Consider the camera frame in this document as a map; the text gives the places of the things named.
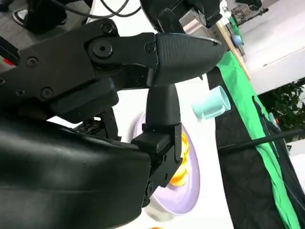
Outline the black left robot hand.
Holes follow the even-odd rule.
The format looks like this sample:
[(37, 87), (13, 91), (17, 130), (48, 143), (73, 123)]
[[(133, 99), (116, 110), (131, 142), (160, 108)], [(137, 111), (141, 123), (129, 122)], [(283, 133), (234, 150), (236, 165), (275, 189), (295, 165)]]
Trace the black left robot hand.
[(142, 0), (140, 4), (158, 32), (184, 33), (179, 20), (190, 11), (206, 28), (212, 27), (222, 18), (219, 0)]

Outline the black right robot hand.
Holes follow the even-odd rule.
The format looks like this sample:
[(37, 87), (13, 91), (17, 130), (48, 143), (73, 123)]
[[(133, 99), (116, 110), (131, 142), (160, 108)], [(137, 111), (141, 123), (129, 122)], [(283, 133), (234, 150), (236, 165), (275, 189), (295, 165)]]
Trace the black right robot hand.
[[(0, 76), (0, 226), (110, 229), (135, 220), (182, 163), (176, 83), (223, 54), (219, 41), (177, 28), (122, 37), (110, 19), (18, 51)], [(148, 96), (143, 132), (130, 143), (49, 122), (94, 120), (131, 89)]]

